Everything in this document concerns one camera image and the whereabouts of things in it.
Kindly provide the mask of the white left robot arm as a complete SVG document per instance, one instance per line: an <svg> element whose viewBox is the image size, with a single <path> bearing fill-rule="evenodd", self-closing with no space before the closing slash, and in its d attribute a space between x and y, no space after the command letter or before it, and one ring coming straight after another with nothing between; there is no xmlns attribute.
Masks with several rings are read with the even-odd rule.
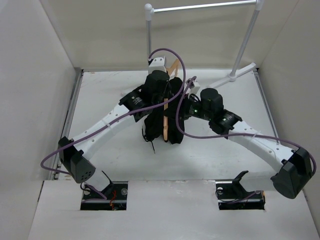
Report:
<svg viewBox="0 0 320 240"><path fill-rule="evenodd" d="M177 75L179 67L178 59L170 67L164 56L151 59L144 84L124 95L105 117L83 133L59 140L59 159L76 183L87 185L100 199L112 195L113 182L91 158L119 132L168 105L173 96L170 77Z"/></svg>

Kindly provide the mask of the black trousers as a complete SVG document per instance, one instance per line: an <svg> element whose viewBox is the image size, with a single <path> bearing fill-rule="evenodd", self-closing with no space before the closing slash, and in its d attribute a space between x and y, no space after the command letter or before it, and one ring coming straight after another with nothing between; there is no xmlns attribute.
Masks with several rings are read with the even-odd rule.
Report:
<svg viewBox="0 0 320 240"><path fill-rule="evenodd" d="M169 83L172 87L173 97L180 90L183 81L178 77L174 77L169 80ZM152 143L154 139L157 139L164 135L164 117L167 117L167 140L172 145L181 144L184 135L178 130L176 126L176 112L181 96L182 94L180 93L179 96L175 98L175 100L169 102L167 108L165 108L164 106L154 108L152 112L146 117L146 119L144 120L144 130L142 130L142 136L146 142Z"/></svg>

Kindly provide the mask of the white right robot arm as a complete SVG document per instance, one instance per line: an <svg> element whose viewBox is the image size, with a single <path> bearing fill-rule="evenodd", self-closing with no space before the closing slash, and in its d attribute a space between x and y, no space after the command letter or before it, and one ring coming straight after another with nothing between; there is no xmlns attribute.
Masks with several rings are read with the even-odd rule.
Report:
<svg viewBox="0 0 320 240"><path fill-rule="evenodd" d="M179 118L208 121L214 138L226 138L246 148L275 170L270 178L275 190L288 199L295 199L315 175L317 165L302 146L274 136L262 135L240 116L224 108L223 97L214 88L204 88L200 96L184 92L178 104Z"/></svg>

